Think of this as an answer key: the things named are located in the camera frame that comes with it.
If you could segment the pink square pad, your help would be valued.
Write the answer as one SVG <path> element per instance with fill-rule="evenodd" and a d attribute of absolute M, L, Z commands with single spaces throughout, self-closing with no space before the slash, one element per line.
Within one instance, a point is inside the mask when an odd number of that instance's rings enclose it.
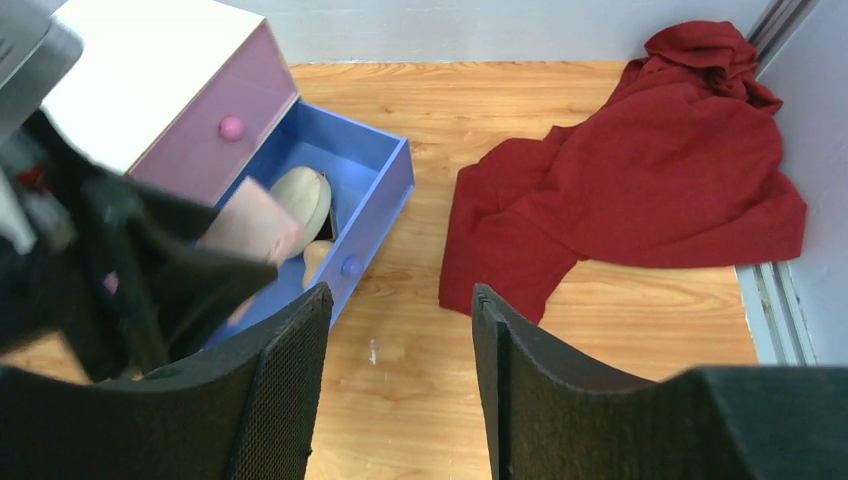
<path fill-rule="evenodd" d="M 280 267 L 301 239 L 302 228 L 261 184 L 247 177 L 196 245 Z"/>

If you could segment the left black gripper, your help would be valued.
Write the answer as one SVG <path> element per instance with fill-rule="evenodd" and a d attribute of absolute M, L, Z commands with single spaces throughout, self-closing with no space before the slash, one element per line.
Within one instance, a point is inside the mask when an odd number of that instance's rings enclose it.
<path fill-rule="evenodd" d="M 138 365 L 166 365 L 200 347 L 239 305 L 276 279 L 276 267 L 265 261 L 197 247 L 218 209 L 93 165 L 44 111 L 27 118 L 19 138 L 42 155 L 37 164 L 46 169 L 47 191 L 69 213 L 76 237 L 53 248 L 39 234 L 30 252 L 19 253 L 10 235 L 3 235 L 3 353 L 60 331 L 95 382 L 119 375 L 132 357 Z M 113 269 L 114 247 L 100 232 L 105 221 L 81 191 L 96 185 L 109 187 L 112 202 L 139 206 L 125 223 L 126 340 L 103 284 Z"/>

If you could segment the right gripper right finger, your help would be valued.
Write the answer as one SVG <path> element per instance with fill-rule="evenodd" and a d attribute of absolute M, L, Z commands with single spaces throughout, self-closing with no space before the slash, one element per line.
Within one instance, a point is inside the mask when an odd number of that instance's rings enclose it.
<path fill-rule="evenodd" d="M 653 382 L 473 292 L 496 479 L 843 479 L 843 367 L 697 367 Z"/>

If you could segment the beige makeup sponge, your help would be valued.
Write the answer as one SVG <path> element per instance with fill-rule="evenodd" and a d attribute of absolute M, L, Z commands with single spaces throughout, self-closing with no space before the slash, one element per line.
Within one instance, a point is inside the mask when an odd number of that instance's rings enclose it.
<path fill-rule="evenodd" d="M 314 240 L 304 248 L 302 252 L 304 261 L 302 287 L 304 289 L 311 285 L 333 246 L 334 242 L 331 240 Z"/>

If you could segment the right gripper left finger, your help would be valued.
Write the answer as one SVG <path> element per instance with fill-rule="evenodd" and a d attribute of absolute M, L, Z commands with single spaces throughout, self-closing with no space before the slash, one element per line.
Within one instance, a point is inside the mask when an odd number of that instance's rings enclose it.
<path fill-rule="evenodd" d="M 1 371 L 5 479 L 301 479 L 333 299 L 313 286 L 269 318 L 140 380 Z"/>

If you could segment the white mini drawer cabinet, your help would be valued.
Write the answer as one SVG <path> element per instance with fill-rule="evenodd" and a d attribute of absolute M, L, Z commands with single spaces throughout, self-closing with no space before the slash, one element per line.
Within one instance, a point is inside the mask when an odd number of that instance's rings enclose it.
<path fill-rule="evenodd" d="M 91 162 L 127 175 L 267 21 L 217 1 L 76 0 L 55 18 L 84 48 L 45 99 L 45 110 Z"/>

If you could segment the blue purple drawer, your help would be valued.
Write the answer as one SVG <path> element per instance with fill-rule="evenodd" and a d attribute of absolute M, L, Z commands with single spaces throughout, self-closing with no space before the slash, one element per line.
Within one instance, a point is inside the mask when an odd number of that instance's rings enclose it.
<path fill-rule="evenodd" d="M 298 166 L 331 187 L 337 235 L 315 279 L 328 284 L 338 318 L 415 187 L 410 144 L 298 100 L 236 179 L 269 187 Z"/>

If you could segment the round beige powder puff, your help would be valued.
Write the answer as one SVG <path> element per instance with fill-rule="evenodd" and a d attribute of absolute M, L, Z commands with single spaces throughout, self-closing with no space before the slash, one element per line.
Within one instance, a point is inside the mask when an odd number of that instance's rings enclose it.
<path fill-rule="evenodd" d="M 270 194 L 302 226 L 288 255 L 288 259 L 294 258 L 318 237 L 330 214 L 329 181 L 323 173 L 297 166 L 272 185 Z"/>

